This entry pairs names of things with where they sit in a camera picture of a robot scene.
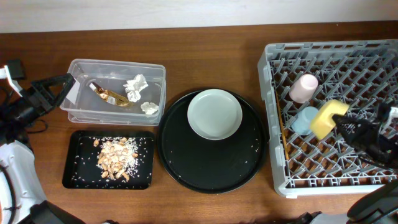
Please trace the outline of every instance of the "wooden table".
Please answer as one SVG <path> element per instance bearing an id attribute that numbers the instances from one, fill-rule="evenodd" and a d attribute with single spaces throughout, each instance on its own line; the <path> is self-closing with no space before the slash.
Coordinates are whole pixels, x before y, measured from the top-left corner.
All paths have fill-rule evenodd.
<path id="1" fill-rule="evenodd" d="M 235 91 L 253 102 L 264 121 L 257 62 L 269 43 L 398 38 L 398 22 L 288 24 L 188 29 L 104 30 L 0 34 L 0 63 L 23 61 L 28 80 L 60 75 L 75 58 L 161 64 L 166 67 L 167 105 L 203 87 Z M 21 81 L 27 88 L 29 81 Z M 147 190 L 73 190 L 62 186 L 70 135 L 79 129 L 149 130 L 69 122 L 57 108 L 44 116 L 49 130 L 33 134 L 35 168 L 48 200 L 87 223 L 238 223 L 296 218 L 304 212 L 344 213 L 363 195 L 286 199 L 272 182 L 271 163 L 245 186 L 227 194 L 196 193 L 174 181 L 157 154 Z"/>

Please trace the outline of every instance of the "round black tray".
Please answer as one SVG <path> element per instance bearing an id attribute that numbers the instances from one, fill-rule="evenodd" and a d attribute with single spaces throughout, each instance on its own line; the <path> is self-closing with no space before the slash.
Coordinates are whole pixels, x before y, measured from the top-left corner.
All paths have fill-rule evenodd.
<path id="1" fill-rule="evenodd" d="M 242 106 L 239 129 L 219 141 L 200 137 L 190 127 L 187 111 L 201 91 L 183 96 L 163 115 L 157 141 L 160 161 L 189 189 L 208 194 L 228 192 L 244 185 L 261 168 L 269 135 L 253 107 L 230 92 Z"/>

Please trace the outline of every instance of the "crumpled white tissue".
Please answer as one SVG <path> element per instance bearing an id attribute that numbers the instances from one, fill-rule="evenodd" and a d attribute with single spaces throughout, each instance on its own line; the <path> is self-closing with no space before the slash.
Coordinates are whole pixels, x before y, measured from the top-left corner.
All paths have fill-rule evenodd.
<path id="1" fill-rule="evenodd" d="M 123 86 L 126 87 L 127 98 L 129 101 L 135 103 L 141 99 L 141 94 L 139 94 L 139 92 L 145 89 L 148 84 L 143 74 L 138 74 L 133 80 L 127 80 L 127 84 Z"/>
<path id="2" fill-rule="evenodd" d="M 159 110 L 159 106 L 154 103 L 145 102 L 141 104 L 141 109 L 145 114 L 154 114 L 157 110 Z"/>

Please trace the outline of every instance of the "brown snack wrapper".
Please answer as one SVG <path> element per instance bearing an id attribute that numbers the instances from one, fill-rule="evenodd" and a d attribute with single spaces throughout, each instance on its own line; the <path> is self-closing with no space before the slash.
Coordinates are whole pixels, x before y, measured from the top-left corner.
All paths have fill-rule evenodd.
<path id="1" fill-rule="evenodd" d="M 97 83 L 90 83 L 90 88 L 105 102 L 116 106 L 129 106 L 132 103 L 124 96 L 121 96 L 111 90 L 104 90 Z"/>

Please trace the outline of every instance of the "white bowl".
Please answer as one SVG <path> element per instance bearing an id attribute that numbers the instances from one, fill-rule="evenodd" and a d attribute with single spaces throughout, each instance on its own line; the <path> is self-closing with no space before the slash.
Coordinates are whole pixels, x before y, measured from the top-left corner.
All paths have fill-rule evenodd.
<path id="1" fill-rule="evenodd" d="M 242 122 L 242 107 L 224 90 L 205 90 L 197 94 L 188 107 L 188 122 L 203 138 L 221 140 L 230 137 Z"/>

